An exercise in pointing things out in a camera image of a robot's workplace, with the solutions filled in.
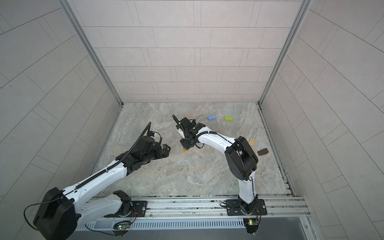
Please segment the light blue wood block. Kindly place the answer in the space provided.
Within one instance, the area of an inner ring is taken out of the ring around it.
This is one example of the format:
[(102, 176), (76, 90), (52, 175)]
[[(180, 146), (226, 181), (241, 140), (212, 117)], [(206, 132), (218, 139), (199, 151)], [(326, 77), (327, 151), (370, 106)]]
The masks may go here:
[(217, 118), (216, 115), (208, 116), (209, 121), (215, 120), (216, 118)]

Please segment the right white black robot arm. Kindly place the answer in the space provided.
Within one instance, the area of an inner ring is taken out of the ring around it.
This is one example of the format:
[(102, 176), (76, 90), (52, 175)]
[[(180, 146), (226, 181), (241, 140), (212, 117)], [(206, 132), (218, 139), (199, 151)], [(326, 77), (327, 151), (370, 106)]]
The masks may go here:
[(224, 154), (231, 173), (238, 179), (239, 195), (236, 210), (241, 210), (244, 215), (265, 216), (266, 206), (256, 192), (256, 170), (259, 159), (247, 140), (240, 136), (231, 138), (211, 130), (195, 119), (183, 118), (179, 120), (172, 116), (182, 139), (184, 149), (193, 147), (202, 149), (210, 146)]

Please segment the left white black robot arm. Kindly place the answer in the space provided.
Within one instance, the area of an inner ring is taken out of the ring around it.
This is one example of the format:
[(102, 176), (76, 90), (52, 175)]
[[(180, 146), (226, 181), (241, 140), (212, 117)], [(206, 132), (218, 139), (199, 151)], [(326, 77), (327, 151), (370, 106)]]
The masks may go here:
[(78, 227), (104, 216), (135, 217), (131, 197), (118, 190), (109, 196), (92, 198), (114, 182), (125, 178), (152, 160), (167, 158), (171, 148), (156, 141), (156, 132), (147, 124), (140, 137), (126, 152), (106, 167), (72, 186), (49, 190), (31, 227), (46, 240), (66, 240)]

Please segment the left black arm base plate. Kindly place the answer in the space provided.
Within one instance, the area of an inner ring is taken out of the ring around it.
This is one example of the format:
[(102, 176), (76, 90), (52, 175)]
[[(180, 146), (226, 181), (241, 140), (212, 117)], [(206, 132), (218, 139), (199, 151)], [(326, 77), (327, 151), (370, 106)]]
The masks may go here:
[(134, 218), (134, 217), (144, 217), (147, 210), (147, 201), (131, 201), (128, 203), (123, 203), (122, 207), (114, 214), (114, 217), (120, 218)]

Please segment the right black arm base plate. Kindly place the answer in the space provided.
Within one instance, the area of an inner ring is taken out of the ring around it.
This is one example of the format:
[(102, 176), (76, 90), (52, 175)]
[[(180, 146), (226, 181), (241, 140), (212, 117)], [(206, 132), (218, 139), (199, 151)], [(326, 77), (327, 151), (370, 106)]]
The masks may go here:
[(228, 216), (266, 216), (268, 214), (265, 201), (254, 199), (247, 204), (241, 199), (229, 199), (220, 203), (227, 210)]

